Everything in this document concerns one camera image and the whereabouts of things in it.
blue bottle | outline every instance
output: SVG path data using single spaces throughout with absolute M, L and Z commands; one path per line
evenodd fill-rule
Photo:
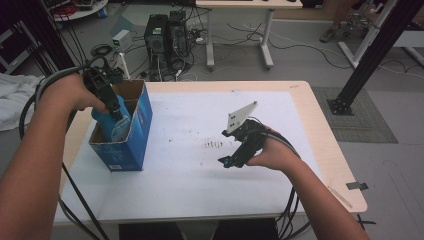
M 100 124 L 107 142 L 122 142 L 126 139 L 131 126 L 131 115 L 124 104 L 124 99 L 117 96 L 122 113 L 122 119 L 115 121 L 111 114 L 101 113 L 93 108 L 91 116 Z

foot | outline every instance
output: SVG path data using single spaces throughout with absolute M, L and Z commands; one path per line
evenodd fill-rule
M 337 28 L 329 28 L 325 33 L 321 35 L 319 41 L 323 43 L 328 43 L 334 37 L 334 35 L 336 35 L 336 32 Z

blue box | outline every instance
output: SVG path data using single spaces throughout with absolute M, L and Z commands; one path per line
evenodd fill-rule
M 141 171 L 153 115 L 146 85 L 143 80 L 125 80 L 113 90 L 122 96 L 132 115 L 128 136 L 122 142 L 105 142 L 96 124 L 89 144 L 111 172 Z

black tape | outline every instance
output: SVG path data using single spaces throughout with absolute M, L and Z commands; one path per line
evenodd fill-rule
M 368 189 L 368 185 L 366 183 L 359 183 L 359 182 L 346 183 L 346 186 L 347 188 L 349 188 L 349 190 L 359 189 L 361 191 L 364 191 Z

black stand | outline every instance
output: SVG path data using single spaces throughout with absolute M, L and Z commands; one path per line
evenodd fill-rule
M 387 52 L 402 35 L 408 23 L 412 21 L 421 9 L 424 0 L 398 0 L 396 6 L 384 22 L 380 33 L 365 52 L 358 67 L 352 73 L 349 81 L 336 99 L 328 99 L 328 105 L 333 115 L 352 115 L 350 106 L 355 97 L 365 86 Z

